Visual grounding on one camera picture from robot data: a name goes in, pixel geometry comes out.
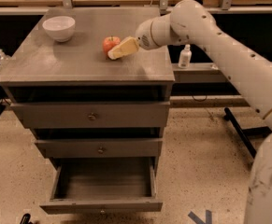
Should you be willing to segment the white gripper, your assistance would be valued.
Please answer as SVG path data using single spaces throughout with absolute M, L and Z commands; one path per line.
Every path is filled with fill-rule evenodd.
M 137 53 L 139 46 L 151 50 L 176 45 L 178 42 L 179 36 L 171 28 L 170 16 L 164 15 L 142 22 L 136 29 L 136 38 L 131 36 L 124 38 L 107 53 L 107 56 L 111 60 L 117 60 Z

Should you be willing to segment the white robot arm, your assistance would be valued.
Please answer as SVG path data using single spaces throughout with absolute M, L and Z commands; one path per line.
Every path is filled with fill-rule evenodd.
M 206 53 L 271 134 L 259 146 L 251 168 L 244 224 L 272 224 L 272 63 L 223 32 L 194 0 L 177 3 L 170 13 L 142 22 L 107 56 L 116 60 L 166 45 L 195 44 Z

